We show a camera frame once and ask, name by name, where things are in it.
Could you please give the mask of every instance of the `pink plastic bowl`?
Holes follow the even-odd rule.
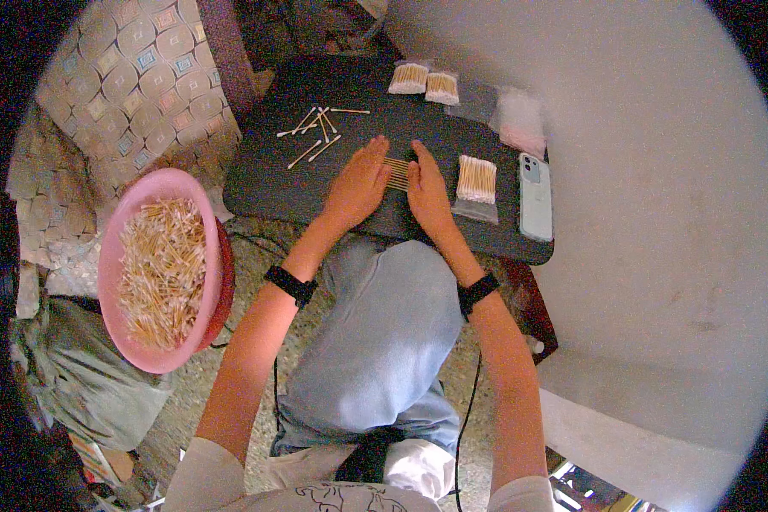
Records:
[[[202,290],[199,315],[196,317],[191,333],[177,349],[161,351],[143,346],[128,336],[127,322],[119,308],[117,292],[123,270],[120,259],[124,253],[119,234],[125,222],[134,216],[142,205],[154,203],[157,199],[175,198],[191,199],[202,213],[202,221],[205,225],[205,285]],[[179,169],[159,169],[134,183],[119,201],[105,227],[97,287],[105,327],[125,359],[139,369],[152,374],[166,374],[185,364],[205,335],[222,287],[222,260],[216,231],[216,217],[205,195],[205,190],[199,182]]]

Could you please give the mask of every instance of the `dark gray tray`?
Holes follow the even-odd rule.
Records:
[[[443,105],[425,102],[422,94],[387,94],[393,68],[389,61],[335,56],[298,57],[280,67],[265,99],[251,110],[242,127],[244,138],[227,172],[227,209],[235,215],[307,224],[321,211],[331,179],[370,138],[385,134],[390,139],[389,157],[400,160],[415,158],[410,141],[418,138],[438,161],[452,199],[459,155],[498,166],[499,225],[454,216],[473,250],[530,265],[548,261],[554,242],[530,240],[518,231],[518,151],[502,145],[486,125],[447,116]],[[295,128],[313,105],[370,110],[372,114],[329,114],[341,139],[312,163],[303,159],[288,170],[288,164],[322,138],[322,131],[311,128],[305,135],[282,138],[276,133]],[[394,239],[427,240],[410,213],[406,193],[397,190],[385,192],[379,209],[358,230]]]

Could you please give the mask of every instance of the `hand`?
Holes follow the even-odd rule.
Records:
[[[407,200],[415,220],[432,241],[438,243],[438,238],[450,228],[457,229],[452,220],[450,199],[446,196],[444,177],[430,151],[417,140],[413,140],[413,149],[419,156],[419,163],[411,161],[407,168],[410,181]]]
[[[352,230],[381,204],[390,179],[390,166],[383,165],[390,141],[373,138],[355,152],[333,181],[321,217],[343,233]]]

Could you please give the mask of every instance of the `black wristband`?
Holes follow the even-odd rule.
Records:
[[[296,307],[301,309],[310,302],[318,283],[313,281],[301,282],[292,273],[278,265],[273,265],[265,273],[265,280],[281,288],[287,295],[296,299]]]
[[[458,302],[461,304],[461,314],[463,315],[463,318],[467,319],[467,322],[469,322],[469,315],[472,313],[472,307],[482,298],[497,290],[499,286],[500,282],[495,279],[492,273],[488,273],[469,288],[464,288],[459,284]]]

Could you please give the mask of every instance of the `plastic bag of cotton swabs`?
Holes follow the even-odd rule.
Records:
[[[444,105],[458,105],[458,75],[446,71],[433,70],[427,75],[428,102],[443,103]]]
[[[398,61],[392,74],[390,94],[423,94],[427,91],[428,61]]]
[[[458,165],[458,188],[452,213],[497,225],[495,177],[498,168],[488,160],[466,155],[458,158]]]

